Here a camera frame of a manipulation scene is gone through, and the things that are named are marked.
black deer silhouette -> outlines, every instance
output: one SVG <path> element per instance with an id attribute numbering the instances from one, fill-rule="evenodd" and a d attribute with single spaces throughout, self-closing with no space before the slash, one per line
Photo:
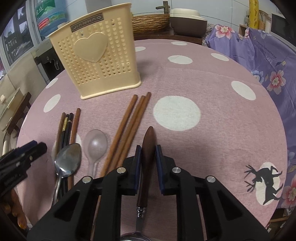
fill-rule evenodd
<path id="1" fill-rule="evenodd" d="M 273 178 L 280 176 L 283 173 L 283 171 L 281 171 L 281 173 L 272 174 L 272 170 L 276 170 L 278 172 L 278 170 L 273 166 L 270 167 L 270 170 L 267 167 L 265 167 L 265 168 L 259 169 L 258 171 L 256 171 L 251 165 L 247 165 L 246 167 L 249 168 L 249 170 L 244 172 L 244 173 L 247 173 L 245 178 L 250 173 L 255 175 L 255 178 L 252 180 L 253 184 L 245 181 L 245 183 L 248 184 L 247 187 L 251 186 L 247 190 L 247 192 L 253 192 L 253 190 L 255 189 L 256 182 L 262 182 L 262 179 L 263 179 L 263 181 L 265 182 L 265 185 L 266 185 L 265 201 L 264 201 L 263 205 L 272 199 L 274 199 L 274 200 L 280 199 L 279 197 L 276 197 L 275 195 L 278 193 L 279 190 L 281 190 L 283 188 L 283 184 L 281 185 L 281 187 L 279 189 L 275 190 L 273 187 L 273 184 L 274 184 Z"/>

yellow plastic packaging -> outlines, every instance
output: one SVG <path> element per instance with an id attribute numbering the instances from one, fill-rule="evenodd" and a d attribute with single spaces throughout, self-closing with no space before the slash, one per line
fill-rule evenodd
<path id="1" fill-rule="evenodd" d="M 259 26 L 258 0 L 249 0 L 249 6 L 250 6 L 249 27 L 258 29 L 258 26 Z"/>
<path id="2" fill-rule="evenodd" d="M 49 36 L 81 99 L 140 86 L 130 7 L 97 10 Z"/>

hand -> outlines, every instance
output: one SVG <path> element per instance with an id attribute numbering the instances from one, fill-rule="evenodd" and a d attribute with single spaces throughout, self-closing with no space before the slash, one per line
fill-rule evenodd
<path id="1" fill-rule="evenodd" d="M 14 189 L 1 198 L 0 207 L 6 214 L 11 212 L 14 217 L 17 217 L 17 223 L 21 229 L 27 228 L 27 219 Z"/>

silver bolt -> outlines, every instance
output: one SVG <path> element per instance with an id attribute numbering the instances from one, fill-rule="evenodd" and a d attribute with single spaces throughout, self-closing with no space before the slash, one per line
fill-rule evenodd
<path id="1" fill-rule="evenodd" d="M 90 176 L 85 176 L 83 179 L 82 179 L 82 182 L 83 183 L 89 183 L 91 181 L 91 177 Z"/>
<path id="2" fill-rule="evenodd" d="M 207 181 L 208 181 L 209 183 L 214 183 L 214 182 L 216 181 L 216 178 L 214 178 L 213 176 L 208 176 L 208 177 L 207 177 Z"/>
<path id="3" fill-rule="evenodd" d="M 119 167 L 119 168 L 117 168 L 117 172 L 118 173 L 125 173 L 126 169 L 124 167 Z"/>
<path id="4" fill-rule="evenodd" d="M 174 167 L 174 168 L 172 169 L 172 172 L 173 172 L 173 173 L 180 173 L 180 172 L 181 172 L 181 168 L 179 168 L 179 167 Z"/>

round table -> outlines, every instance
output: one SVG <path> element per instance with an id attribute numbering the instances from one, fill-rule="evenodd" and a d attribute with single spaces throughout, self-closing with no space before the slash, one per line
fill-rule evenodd
<path id="1" fill-rule="evenodd" d="M 152 97 L 129 156 L 153 126 L 164 155 L 174 158 L 177 166 L 193 176 L 215 176 L 266 225 L 281 195 L 287 169 L 283 124 L 267 91 L 244 67 L 210 48 L 160 39 L 136 41 L 135 46 L 140 87 L 81 100 L 63 71 L 33 103 L 17 143 L 22 146 L 36 140 L 48 147 L 47 154 L 32 163 L 28 178 L 18 185 L 32 224 L 50 208 L 56 176 L 51 153 L 61 113 L 81 108 L 76 140 L 82 144 L 83 154 L 76 183 L 87 174 L 83 151 L 86 134 L 100 129 L 110 146 L 132 95 L 150 91 Z M 96 177 L 106 155 L 97 165 Z M 260 180 L 263 168 L 271 170 L 270 174 L 278 173 L 268 191 L 263 178 L 252 181 Z M 254 190 L 246 182 L 254 185 Z M 122 199 L 121 233 L 135 230 L 136 200 L 137 196 Z M 171 241 L 176 233 L 176 199 L 160 194 L 155 168 L 144 234 Z"/>

